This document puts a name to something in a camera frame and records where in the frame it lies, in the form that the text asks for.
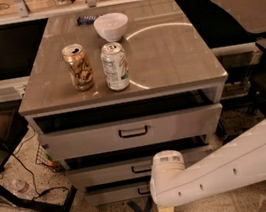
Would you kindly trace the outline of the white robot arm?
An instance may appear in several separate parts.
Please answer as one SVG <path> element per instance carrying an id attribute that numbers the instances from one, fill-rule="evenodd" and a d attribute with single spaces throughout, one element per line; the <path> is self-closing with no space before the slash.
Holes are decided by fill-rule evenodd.
<path id="1" fill-rule="evenodd" d="M 159 212 L 266 180 L 266 119 L 187 168 L 178 151 L 153 158 L 150 192 Z"/>

